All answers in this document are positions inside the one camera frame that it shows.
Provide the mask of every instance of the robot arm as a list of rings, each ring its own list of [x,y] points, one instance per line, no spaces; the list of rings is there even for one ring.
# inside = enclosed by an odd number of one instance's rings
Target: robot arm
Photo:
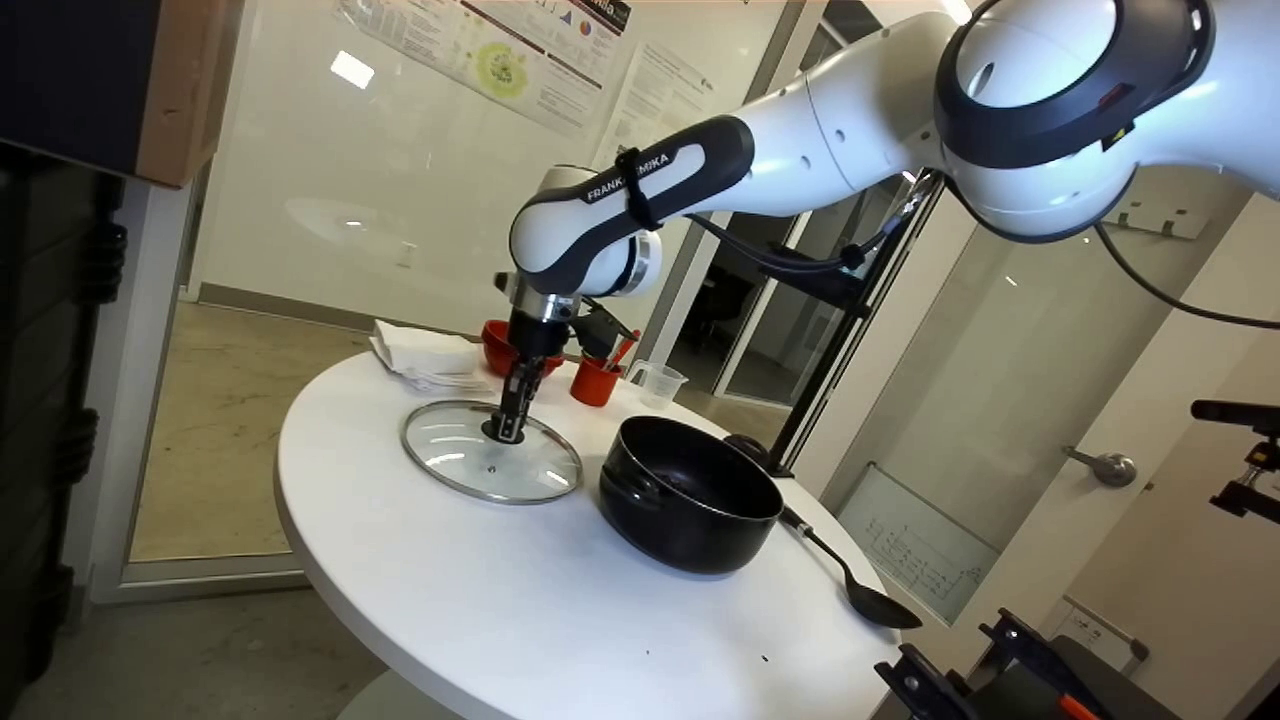
[[[949,15],[882,27],[730,116],[530,197],[512,219],[512,345],[530,367],[580,295],[636,288],[652,270],[645,227],[676,213],[793,216],[935,167],[1001,236],[1058,241],[1099,219],[1140,165],[1280,194],[1267,27],[1271,0],[995,0],[958,33]],[[535,393],[522,378],[497,413],[517,434],[497,439],[520,435]]]

